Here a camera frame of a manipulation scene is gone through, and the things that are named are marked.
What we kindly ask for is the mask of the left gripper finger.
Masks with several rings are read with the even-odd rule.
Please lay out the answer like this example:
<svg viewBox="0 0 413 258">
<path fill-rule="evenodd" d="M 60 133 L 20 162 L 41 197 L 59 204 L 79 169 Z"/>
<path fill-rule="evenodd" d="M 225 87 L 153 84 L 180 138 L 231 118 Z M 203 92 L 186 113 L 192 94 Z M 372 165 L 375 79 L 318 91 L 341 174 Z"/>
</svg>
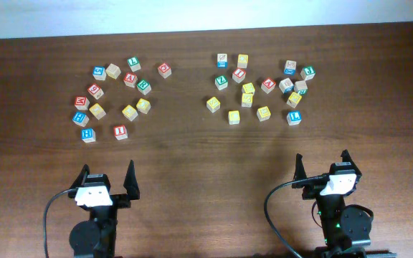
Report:
<svg viewBox="0 0 413 258">
<path fill-rule="evenodd" d="M 126 190 L 128 200 L 140 199 L 140 189 L 136 179 L 135 163 L 133 160 L 129 163 L 123 187 Z"/>
<path fill-rule="evenodd" d="M 85 180 L 89 174 L 90 174 L 89 166 L 88 164 L 85 164 L 82 167 L 82 170 L 79 173 L 78 177 L 72 183 L 70 189 L 77 189 L 79 187 L 82 187 L 85 184 Z"/>
</svg>

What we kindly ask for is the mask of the yellow C block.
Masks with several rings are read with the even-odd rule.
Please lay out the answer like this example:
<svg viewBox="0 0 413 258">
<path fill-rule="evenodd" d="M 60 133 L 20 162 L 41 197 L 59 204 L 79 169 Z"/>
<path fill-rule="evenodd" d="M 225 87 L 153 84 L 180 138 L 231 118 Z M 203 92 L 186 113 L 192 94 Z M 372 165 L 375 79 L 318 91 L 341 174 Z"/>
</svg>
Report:
<svg viewBox="0 0 413 258">
<path fill-rule="evenodd" d="M 228 121 L 230 125 L 237 125 L 240 122 L 240 114 L 238 110 L 228 112 Z"/>
</svg>

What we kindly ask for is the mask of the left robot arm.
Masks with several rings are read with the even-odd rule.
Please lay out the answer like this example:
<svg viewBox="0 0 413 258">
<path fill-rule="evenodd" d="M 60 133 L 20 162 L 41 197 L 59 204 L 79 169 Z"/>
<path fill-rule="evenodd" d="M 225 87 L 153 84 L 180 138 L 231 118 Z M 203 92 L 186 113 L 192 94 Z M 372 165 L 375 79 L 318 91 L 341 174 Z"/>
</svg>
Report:
<svg viewBox="0 0 413 258">
<path fill-rule="evenodd" d="M 76 224 L 69 236 L 74 257 L 113 258 L 118 225 L 118 210 L 129 209 L 131 202 L 139 200 L 134 162 L 125 175 L 125 193 L 111 194 L 110 181 L 105 174 L 91 174 L 84 165 L 70 187 L 69 198 L 89 213 L 89 219 Z"/>
</svg>

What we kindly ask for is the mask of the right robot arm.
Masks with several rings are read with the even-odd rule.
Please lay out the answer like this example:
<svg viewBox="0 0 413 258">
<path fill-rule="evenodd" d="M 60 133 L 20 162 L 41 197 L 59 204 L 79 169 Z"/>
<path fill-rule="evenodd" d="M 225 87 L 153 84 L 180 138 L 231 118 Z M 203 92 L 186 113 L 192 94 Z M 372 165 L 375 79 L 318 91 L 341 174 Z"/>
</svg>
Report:
<svg viewBox="0 0 413 258">
<path fill-rule="evenodd" d="M 389 251 L 366 252 L 374 220 L 371 209 L 357 204 L 346 205 L 344 198 L 356 190 L 361 171 L 349 152 L 343 150 L 341 161 L 332 163 L 329 172 L 308 177 L 303 156 L 295 158 L 294 188 L 303 190 L 302 199 L 314 200 L 321 220 L 326 245 L 315 249 L 315 257 L 396 257 Z"/>
</svg>

